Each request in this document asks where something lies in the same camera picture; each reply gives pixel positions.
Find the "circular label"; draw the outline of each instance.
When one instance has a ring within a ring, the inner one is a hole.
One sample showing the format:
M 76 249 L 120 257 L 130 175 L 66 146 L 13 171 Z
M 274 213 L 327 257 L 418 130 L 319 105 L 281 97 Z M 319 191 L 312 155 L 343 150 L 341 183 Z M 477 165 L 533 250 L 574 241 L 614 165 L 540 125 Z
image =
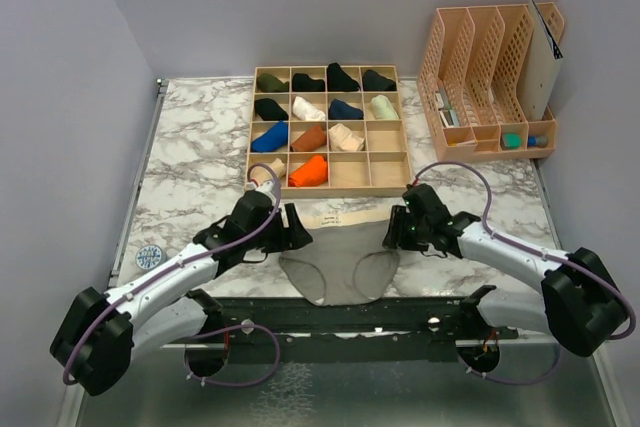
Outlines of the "circular label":
M 136 264 L 143 270 L 156 268 L 164 261 L 164 252 L 155 244 L 145 245 L 136 254 Z

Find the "file organizer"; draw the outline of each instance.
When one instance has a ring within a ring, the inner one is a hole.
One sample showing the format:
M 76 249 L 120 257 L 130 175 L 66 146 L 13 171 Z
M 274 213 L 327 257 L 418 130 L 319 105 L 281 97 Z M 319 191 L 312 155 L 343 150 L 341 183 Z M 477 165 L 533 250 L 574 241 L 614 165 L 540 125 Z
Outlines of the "file organizer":
M 554 38 L 564 19 L 552 2 L 538 3 Z M 555 149 L 557 125 L 547 106 L 542 120 L 528 122 L 516 96 L 533 20 L 526 4 L 436 9 L 418 92 L 439 160 L 482 162 L 542 158 Z M 445 127 L 435 94 L 444 85 L 460 126 Z M 518 149 L 504 149 L 503 134 L 520 137 Z M 527 147 L 528 136 L 544 135 L 546 147 Z
M 280 179 L 284 198 L 326 198 L 326 197 L 371 197 L 398 196 L 411 183 L 411 165 L 407 148 L 407 136 L 402 111 L 400 92 L 362 92 L 362 75 L 372 69 L 398 84 L 396 68 L 393 65 L 342 65 L 349 76 L 358 81 L 360 92 L 285 92 L 263 93 L 255 85 L 253 100 L 271 98 L 289 114 L 289 143 L 273 153 L 254 153 L 249 147 L 246 169 L 256 162 L 270 163 L 276 158 L 287 166 L 287 172 Z M 290 82 L 296 73 L 305 73 L 314 79 L 324 79 L 324 66 L 258 67 L 255 77 L 262 73 L 273 74 L 283 82 Z M 376 120 L 371 109 L 371 99 L 377 95 L 386 96 L 398 113 L 399 120 Z M 340 99 L 352 107 L 363 110 L 364 120 L 327 120 L 323 122 L 301 121 L 291 110 L 296 97 L 302 97 L 316 108 L 328 114 L 333 99 Z M 320 124 L 325 132 L 342 123 L 355 134 L 365 139 L 364 149 L 359 152 L 336 152 L 331 141 L 314 152 L 291 152 L 291 143 L 315 124 Z M 249 143 L 265 133 L 275 122 L 265 122 L 253 111 L 249 127 Z M 314 155 L 321 155 L 329 164 L 329 180 L 318 187 L 289 187 L 287 179 Z

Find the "marble table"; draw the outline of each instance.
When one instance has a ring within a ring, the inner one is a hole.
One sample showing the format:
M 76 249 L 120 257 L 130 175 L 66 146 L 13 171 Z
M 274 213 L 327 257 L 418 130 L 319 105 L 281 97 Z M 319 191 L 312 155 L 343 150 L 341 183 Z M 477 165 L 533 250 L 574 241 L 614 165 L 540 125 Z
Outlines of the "marble table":
M 252 78 L 171 80 L 120 268 L 118 285 L 144 274 L 135 254 L 146 244 L 169 257 L 212 221 L 227 214 L 243 190 Z M 414 81 L 399 84 L 411 163 L 415 171 L 436 160 Z M 527 160 L 476 164 L 495 194 L 490 223 L 508 233 L 554 247 Z M 480 182 L 455 167 L 439 167 L 427 180 L 455 213 L 480 215 L 486 195 Z M 389 208 L 399 198 L 302 199 L 301 216 Z M 385 296 L 468 295 L 484 284 L 513 291 L 529 287 L 476 262 L 425 258 L 402 252 L 398 272 Z M 278 266 L 277 255 L 263 264 L 241 264 L 203 288 L 212 296 L 298 297 Z

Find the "blue cloth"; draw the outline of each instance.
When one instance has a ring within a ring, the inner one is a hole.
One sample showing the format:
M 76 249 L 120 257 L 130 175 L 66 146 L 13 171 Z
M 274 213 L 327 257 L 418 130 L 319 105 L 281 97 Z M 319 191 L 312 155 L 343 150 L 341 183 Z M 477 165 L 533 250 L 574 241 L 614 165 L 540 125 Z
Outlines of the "blue cloth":
M 360 109 L 351 107 L 340 99 L 333 99 L 329 106 L 330 120 L 362 120 L 364 113 Z
M 274 152 L 289 141 L 289 127 L 280 121 L 251 142 L 251 152 Z

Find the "green object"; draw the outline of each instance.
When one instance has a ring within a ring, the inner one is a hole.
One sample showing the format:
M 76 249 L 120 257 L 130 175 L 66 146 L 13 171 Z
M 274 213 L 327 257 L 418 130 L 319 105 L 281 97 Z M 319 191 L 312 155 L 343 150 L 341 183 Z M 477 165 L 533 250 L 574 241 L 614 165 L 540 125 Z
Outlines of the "green object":
M 518 134 L 502 134 L 502 148 L 507 150 L 519 149 L 522 143 Z
M 256 79 L 256 83 L 262 92 L 289 92 L 289 82 L 282 82 L 272 74 L 260 74 Z
M 385 95 L 377 95 L 371 99 L 371 109 L 377 120 L 398 120 L 398 113 Z

